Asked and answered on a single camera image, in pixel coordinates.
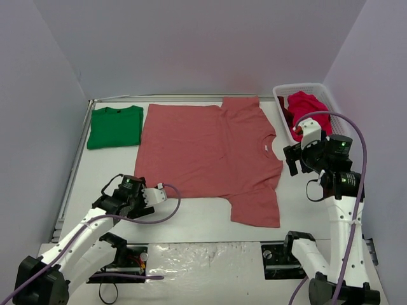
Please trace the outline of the salmon pink t-shirt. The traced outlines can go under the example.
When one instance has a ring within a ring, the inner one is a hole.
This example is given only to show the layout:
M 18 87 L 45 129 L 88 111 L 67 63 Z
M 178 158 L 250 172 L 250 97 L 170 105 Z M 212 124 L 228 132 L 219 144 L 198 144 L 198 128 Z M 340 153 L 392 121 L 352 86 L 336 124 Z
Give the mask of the salmon pink t-shirt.
M 276 132 L 258 97 L 225 97 L 221 105 L 148 107 L 135 175 L 149 187 L 168 182 L 171 198 L 222 198 L 230 219 L 280 226 L 276 189 L 283 164 Z

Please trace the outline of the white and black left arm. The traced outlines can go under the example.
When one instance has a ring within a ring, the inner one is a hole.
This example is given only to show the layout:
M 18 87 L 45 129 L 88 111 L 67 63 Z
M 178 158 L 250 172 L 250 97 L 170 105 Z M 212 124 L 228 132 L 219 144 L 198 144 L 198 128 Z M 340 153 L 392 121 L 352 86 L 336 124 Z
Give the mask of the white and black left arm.
M 81 222 L 49 251 L 26 257 L 18 267 L 13 304 L 67 304 L 96 272 L 128 258 L 127 241 L 110 230 L 122 219 L 152 212 L 145 202 L 143 177 L 123 176 L 113 194 L 102 193 Z

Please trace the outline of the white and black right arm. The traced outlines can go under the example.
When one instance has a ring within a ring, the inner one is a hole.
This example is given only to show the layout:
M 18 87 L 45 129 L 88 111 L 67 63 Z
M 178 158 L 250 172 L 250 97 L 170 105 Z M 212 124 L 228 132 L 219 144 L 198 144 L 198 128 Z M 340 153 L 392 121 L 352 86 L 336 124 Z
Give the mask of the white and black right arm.
M 307 145 L 284 148 L 291 175 L 318 173 L 315 180 L 323 190 L 321 201 L 329 215 L 331 256 L 325 260 L 310 233 L 290 231 L 282 246 L 289 262 L 299 262 L 310 280 L 311 304 L 379 304 L 380 292 L 371 288 L 364 262 L 362 211 L 364 189 L 361 174 L 351 170 L 352 139 L 330 135 Z

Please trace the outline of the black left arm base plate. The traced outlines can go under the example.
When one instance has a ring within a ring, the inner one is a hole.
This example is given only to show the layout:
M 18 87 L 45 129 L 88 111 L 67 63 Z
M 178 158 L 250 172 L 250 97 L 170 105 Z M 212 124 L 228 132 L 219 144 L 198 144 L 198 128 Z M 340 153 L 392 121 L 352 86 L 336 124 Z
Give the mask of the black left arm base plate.
M 110 264 L 102 267 L 96 274 L 112 273 L 112 275 L 92 276 L 86 284 L 125 284 L 144 283 L 146 281 L 144 278 L 124 278 L 117 276 L 117 274 L 146 276 L 146 261 L 142 260 L 141 257 L 148 254 L 147 245 L 129 245 L 127 240 L 113 233 L 106 233 L 99 238 L 99 241 L 114 249 L 115 257 Z

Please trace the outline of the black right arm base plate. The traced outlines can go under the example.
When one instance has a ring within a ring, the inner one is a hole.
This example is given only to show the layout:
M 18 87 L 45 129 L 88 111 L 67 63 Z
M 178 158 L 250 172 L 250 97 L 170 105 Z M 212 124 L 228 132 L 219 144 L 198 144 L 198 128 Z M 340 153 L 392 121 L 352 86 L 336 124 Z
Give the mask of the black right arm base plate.
M 306 272 L 298 259 L 288 254 L 283 241 L 261 243 L 265 280 L 302 280 Z

